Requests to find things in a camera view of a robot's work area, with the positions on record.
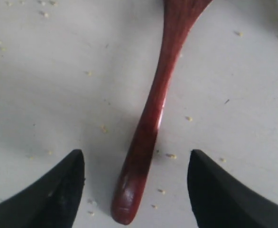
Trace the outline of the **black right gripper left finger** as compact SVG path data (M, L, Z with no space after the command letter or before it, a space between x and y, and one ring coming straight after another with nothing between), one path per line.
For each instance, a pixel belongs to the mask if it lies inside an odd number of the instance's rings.
M84 156L71 151L36 182L0 203L0 228L71 228L84 188Z

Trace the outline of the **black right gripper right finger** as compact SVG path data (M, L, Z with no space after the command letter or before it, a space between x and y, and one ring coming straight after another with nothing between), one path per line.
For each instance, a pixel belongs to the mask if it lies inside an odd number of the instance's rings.
M187 188L200 228L278 228L278 204L254 192L201 150L192 150Z

